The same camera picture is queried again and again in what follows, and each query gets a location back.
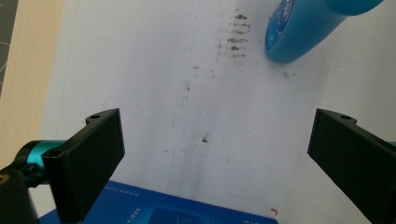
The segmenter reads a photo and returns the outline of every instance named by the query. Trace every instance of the cable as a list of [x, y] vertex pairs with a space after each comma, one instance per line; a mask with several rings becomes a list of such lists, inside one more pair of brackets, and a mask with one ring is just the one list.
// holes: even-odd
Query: cable
[[[9, 44], [8, 43], [0, 42], [0, 45], [6, 45], [9, 48]], [[0, 73], [3, 72], [3, 70], [6, 68], [6, 65], [7, 65], [7, 61], [3, 64], [3, 66], [1, 66]]]

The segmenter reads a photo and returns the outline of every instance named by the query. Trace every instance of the blue box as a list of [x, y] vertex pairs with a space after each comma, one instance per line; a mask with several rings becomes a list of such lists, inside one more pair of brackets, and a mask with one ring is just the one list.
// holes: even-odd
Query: blue box
[[[60, 223], [56, 210], [39, 220], [41, 224]], [[109, 181], [82, 223], [277, 224], [277, 221]]]

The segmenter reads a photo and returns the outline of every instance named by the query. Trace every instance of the bottle label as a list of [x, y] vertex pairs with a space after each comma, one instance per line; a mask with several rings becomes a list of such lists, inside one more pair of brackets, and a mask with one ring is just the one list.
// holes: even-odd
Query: bottle label
[[265, 39], [265, 47], [267, 49], [271, 48], [282, 36], [294, 3], [295, 0], [283, 0], [275, 10], [271, 20], [268, 22], [267, 37]]

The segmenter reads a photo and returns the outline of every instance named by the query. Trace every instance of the bottle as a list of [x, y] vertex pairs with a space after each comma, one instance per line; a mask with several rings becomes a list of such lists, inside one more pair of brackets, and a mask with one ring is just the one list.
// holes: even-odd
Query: bottle
[[268, 22], [265, 52], [290, 63], [326, 38], [346, 17], [367, 12], [383, 0], [283, 0]]

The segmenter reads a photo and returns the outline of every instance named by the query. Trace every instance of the gray floor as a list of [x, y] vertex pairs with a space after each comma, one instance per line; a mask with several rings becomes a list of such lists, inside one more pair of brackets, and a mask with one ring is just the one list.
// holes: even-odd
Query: gray floor
[[[0, 70], [7, 62], [17, 7], [18, 0], [0, 0]], [[6, 69], [0, 72], [0, 95]]]

